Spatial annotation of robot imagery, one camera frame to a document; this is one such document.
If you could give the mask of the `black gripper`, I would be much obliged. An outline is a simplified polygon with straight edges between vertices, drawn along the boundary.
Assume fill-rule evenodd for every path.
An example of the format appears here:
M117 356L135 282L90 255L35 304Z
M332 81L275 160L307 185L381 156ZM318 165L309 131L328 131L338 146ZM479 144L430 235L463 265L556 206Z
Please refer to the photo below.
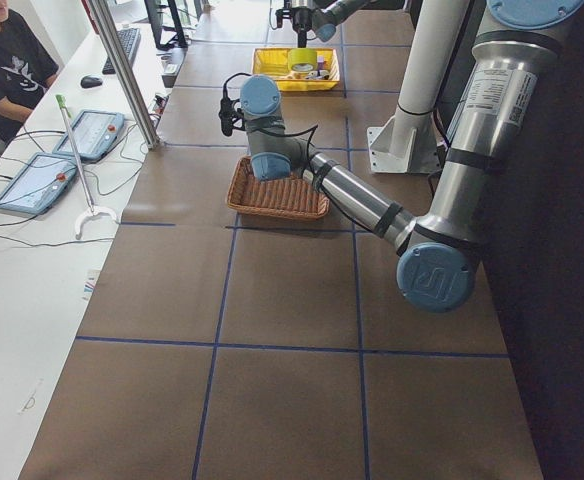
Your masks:
M297 32L297 47L307 47L307 32L312 29L313 0L288 0L285 2L286 15Z
M221 131L226 137L231 137L233 131L245 130L245 116L239 99L222 97L218 117L221 122Z

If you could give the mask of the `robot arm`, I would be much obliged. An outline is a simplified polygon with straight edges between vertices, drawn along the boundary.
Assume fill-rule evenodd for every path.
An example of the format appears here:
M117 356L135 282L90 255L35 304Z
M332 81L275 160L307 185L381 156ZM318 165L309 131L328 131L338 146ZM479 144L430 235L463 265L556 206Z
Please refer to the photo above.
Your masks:
M502 172L538 77L559 57L580 9L577 1L488 1L471 53L474 67L454 117L444 157L436 105L470 18L469 1L426 1L415 26L395 113L368 130L376 173L422 174L433 200L416 216L320 152L313 133L289 133L273 77L248 73L237 98L223 96L222 132L247 135L257 182L297 174L352 222L391 243L396 281L414 306L447 312L471 295L485 239L479 210L491 178Z
M283 7L275 12L276 28L281 29L284 21L289 20L297 36L297 47L306 48L309 34L327 42L338 25L368 4L367 0L343 0L321 7L315 1L284 1Z

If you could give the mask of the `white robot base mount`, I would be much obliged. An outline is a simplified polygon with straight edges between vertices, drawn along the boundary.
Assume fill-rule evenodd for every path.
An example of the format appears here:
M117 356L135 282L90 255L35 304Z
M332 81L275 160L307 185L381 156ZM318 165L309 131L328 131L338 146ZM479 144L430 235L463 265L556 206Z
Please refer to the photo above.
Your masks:
M367 129L374 173L429 174L440 167L432 113L469 5L422 3L395 113Z

